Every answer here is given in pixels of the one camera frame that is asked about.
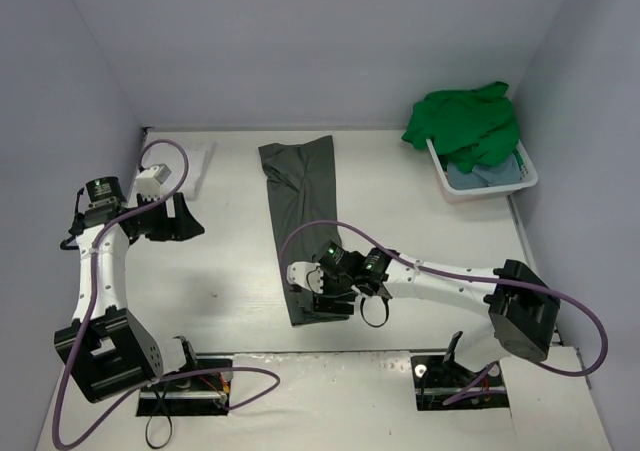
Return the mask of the grey t shirt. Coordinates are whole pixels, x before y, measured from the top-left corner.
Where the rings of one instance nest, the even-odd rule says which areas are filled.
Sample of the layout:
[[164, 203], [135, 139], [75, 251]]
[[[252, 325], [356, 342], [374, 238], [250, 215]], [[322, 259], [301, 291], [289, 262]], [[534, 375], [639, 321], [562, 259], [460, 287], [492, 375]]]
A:
[[345, 298], [316, 298], [284, 279], [289, 265], [310, 262], [327, 241], [341, 244], [337, 217], [334, 141], [324, 136], [305, 144], [272, 143], [259, 148], [281, 284], [293, 326], [346, 321], [353, 306]]

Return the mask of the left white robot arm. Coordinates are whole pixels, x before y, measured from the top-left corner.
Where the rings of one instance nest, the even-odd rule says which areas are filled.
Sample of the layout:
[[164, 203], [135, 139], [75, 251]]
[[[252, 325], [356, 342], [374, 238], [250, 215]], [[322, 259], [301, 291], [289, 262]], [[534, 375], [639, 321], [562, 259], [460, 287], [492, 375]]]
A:
[[200, 366], [183, 336], [160, 342], [129, 310], [125, 263], [141, 237], [154, 242], [183, 242], [203, 234], [182, 193], [167, 201], [138, 195], [128, 207], [114, 176], [86, 183], [86, 210], [75, 210], [64, 250], [80, 257], [80, 288], [68, 327], [54, 334], [54, 347], [84, 397], [96, 403], [161, 377], [175, 389], [191, 389]]

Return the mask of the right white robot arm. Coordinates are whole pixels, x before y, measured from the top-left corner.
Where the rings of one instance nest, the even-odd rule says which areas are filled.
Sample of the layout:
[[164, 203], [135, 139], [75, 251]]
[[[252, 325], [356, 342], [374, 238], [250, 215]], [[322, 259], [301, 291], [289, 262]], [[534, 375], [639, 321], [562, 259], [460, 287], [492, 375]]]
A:
[[287, 266], [286, 280], [318, 298], [415, 299], [471, 312], [477, 329], [454, 332], [442, 359], [445, 376], [464, 383], [491, 362], [515, 356], [534, 364], [549, 354], [560, 309], [544, 283], [525, 264], [500, 268], [427, 271], [426, 263], [379, 247], [363, 255], [327, 242], [311, 261]]

